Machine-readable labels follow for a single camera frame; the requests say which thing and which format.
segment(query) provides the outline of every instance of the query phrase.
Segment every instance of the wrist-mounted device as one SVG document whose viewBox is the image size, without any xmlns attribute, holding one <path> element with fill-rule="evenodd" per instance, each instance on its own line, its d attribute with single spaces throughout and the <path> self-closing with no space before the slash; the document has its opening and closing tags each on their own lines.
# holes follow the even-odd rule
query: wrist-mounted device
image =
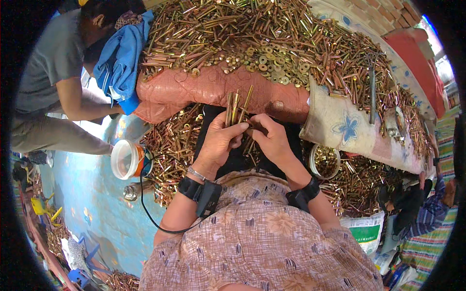
<svg viewBox="0 0 466 291">
<path fill-rule="evenodd" d="M 312 177 L 304 188 L 286 194 L 288 204 L 309 213 L 308 203 L 319 194 L 319 191 L 319 182 L 317 178 Z"/>
<path fill-rule="evenodd" d="M 204 185 L 189 177 L 184 177 L 178 183 L 178 191 L 189 199 L 197 202 L 198 207 L 196 209 L 196 215 L 200 218 L 206 218 L 215 212 L 222 192 L 222 186 L 206 180 L 204 176 L 197 172 L 196 174 L 200 176 L 199 179 L 204 181 Z"/>
</svg>

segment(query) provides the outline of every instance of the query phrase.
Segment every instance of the gray t-shirt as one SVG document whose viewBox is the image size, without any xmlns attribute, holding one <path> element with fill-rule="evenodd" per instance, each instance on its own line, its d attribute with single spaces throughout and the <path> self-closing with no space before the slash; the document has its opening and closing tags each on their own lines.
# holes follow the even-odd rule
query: gray t-shirt
<svg viewBox="0 0 466 291">
<path fill-rule="evenodd" d="M 52 19 L 45 27 L 24 70 L 16 96 L 19 115 L 37 116 L 59 108 L 55 84 L 80 77 L 84 44 L 79 34 L 81 10 Z"/>
</svg>

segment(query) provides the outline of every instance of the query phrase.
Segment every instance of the blue floor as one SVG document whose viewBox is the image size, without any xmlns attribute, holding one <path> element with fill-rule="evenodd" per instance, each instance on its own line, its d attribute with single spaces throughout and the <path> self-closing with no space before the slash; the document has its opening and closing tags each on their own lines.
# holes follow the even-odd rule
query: blue floor
<svg viewBox="0 0 466 291">
<path fill-rule="evenodd" d="M 91 134 L 115 144 L 120 139 L 139 141 L 148 129 L 135 116 L 105 117 L 103 125 L 78 124 Z M 97 258 L 105 266 L 140 276 L 144 261 L 153 249 L 156 231 L 140 199 L 123 201 L 123 188 L 137 178 L 120 180 L 110 168 L 109 156 L 93 156 L 56 151 L 54 166 L 40 166 L 46 197 L 55 193 L 56 207 L 63 207 L 62 217 L 77 237 L 85 236 L 88 250 L 99 243 Z M 154 203 L 153 196 L 145 204 L 156 222 L 165 211 Z"/>
</svg>

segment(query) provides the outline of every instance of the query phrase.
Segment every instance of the colorful striped tarp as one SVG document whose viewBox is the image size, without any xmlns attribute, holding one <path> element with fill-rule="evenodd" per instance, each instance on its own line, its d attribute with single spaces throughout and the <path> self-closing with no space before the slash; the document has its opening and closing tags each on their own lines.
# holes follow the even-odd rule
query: colorful striped tarp
<svg viewBox="0 0 466 291">
<path fill-rule="evenodd" d="M 459 107 L 455 107 L 446 112 L 443 118 L 437 122 L 435 129 L 435 136 L 439 144 L 440 167 L 445 181 L 454 177 L 453 133 L 455 117 L 458 117 L 459 111 Z M 418 277 L 401 286 L 399 290 L 417 291 L 420 289 L 442 255 L 453 230 L 457 213 L 457 207 L 451 208 L 441 227 L 431 233 L 413 237 L 404 244 L 402 260 L 407 264 L 416 266 Z"/>
</svg>

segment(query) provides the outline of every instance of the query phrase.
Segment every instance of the woman's right hand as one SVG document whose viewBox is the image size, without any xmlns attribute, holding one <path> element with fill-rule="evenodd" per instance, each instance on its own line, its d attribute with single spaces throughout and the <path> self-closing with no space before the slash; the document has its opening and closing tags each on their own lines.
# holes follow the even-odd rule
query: woman's right hand
<svg viewBox="0 0 466 291">
<path fill-rule="evenodd" d="M 259 144 L 267 159 L 283 171 L 290 161 L 296 159 L 288 144 L 285 128 L 265 113 L 254 115 L 251 122 L 265 128 L 267 136 L 257 129 L 248 129 L 247 133 Z"/>
</svg>

